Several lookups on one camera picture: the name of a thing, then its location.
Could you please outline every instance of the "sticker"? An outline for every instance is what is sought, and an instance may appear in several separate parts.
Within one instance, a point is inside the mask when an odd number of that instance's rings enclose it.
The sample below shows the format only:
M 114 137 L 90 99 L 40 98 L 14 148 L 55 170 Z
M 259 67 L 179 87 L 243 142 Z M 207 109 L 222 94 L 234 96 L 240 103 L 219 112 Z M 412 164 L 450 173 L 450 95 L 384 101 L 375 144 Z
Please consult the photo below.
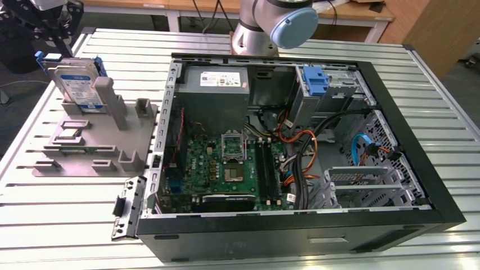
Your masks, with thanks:
M 292 123 L 288 119 L 286 119 L 284 124 L 286 124 L 290 128 L 292 128 L 292 126 L 294 126 L 294 123 Z
M 166 6 L 163 4 L 143 4 L 144 7 L 159 7 L 164 8 Z
M 60 75 L 66 90 L 75 103 L 84 109 L 99 109 L 103 101 L 92 89 L 92 80 L 84 75 Z
M 295 194 L 292 194 L 292 193 L 288 193 L 287 194 L 287 201 L 290 201 L 291 203 L 295 203 Z
M 203 72 L 200 74 L 200 86 L 240 87 L 240 73 Z
M 379 21 L 391 21 L 392 18 L 387 18 L 387 17 L 375 17 L 375 20 L 379 20 Z

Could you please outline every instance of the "blue drive bay latch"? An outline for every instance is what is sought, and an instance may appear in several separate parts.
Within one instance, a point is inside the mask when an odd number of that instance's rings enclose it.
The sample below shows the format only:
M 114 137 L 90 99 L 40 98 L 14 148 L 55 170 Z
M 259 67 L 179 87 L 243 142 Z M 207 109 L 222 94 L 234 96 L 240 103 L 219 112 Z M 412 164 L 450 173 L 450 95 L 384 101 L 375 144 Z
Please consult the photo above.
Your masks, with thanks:
M 326 76 L 322 67 L 304 66 L 303 79 L 308 85 L 311 96 L 323 96 L 328 89 L 328 76 Z

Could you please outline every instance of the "ram slot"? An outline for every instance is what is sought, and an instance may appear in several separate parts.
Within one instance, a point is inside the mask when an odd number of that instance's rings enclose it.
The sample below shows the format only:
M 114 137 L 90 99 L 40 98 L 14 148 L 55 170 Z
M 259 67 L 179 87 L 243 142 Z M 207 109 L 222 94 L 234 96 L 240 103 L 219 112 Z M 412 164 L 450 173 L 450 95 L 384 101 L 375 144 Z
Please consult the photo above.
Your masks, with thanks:
M 267 201 L 267 179 L 266 179 L 266 164 L 263 159 L 263 143 L 255 143 L 255 162 L 256 162 L 256 176 L 258 176 L 258 186 L 260 192 L 260 201 Z
M 270 200 L 279 200 L 279 182 L 275 176 L 275 167 L 274 167 L 274 154 L 271 144 L 267 143 L 263 146 L 263 160 L 266 167 L 266 178 L 267 178 L 267 193 Z

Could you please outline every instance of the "green motherboard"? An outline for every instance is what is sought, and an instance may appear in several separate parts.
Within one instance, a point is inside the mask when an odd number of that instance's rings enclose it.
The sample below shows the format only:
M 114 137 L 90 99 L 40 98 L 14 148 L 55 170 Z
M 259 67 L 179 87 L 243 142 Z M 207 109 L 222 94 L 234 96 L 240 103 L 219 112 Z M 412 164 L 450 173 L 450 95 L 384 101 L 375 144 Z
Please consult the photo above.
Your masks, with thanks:
M 244 147 L 246 158 L 243 163 L 223 161 L 223 144 L 220 139 L 195 139 L 188 142 L 186 175 L 183 179 L 170 179 L 172 193 L 170 194 L 171 213 L 191 213 L 191 203 L 198 196 L 206 194 L 248 194 L 256 197 L 254 210 L 290 210 L 292 204 L 287 202 L 287 194 L 282 193 L 279 173 L 275 173 L 279 190 L 278 201 L 262 201 L 259 178 L 256 172 L 256 151 L 254 140 L 239 144 L 227 141 L 224 153 L 234 154 Z M 279 158 L 284 154 L 284 145 L 271 143 L 274 162 L 279 166 Z

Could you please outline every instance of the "power supply label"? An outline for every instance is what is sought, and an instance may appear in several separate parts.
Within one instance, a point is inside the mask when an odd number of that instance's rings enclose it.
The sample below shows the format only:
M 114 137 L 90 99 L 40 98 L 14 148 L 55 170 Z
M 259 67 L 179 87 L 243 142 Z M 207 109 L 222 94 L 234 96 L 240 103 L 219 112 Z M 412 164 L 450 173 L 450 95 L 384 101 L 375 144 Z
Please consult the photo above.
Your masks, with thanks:
M 84 75 L 62 75 L 66 90 L 75 103 L 84 109 L 99 109 L 103 101 L 92 88 L 92 80 Z
M 200 74 L 200 86 L 240 87 L 239 72 L 203 72 Z

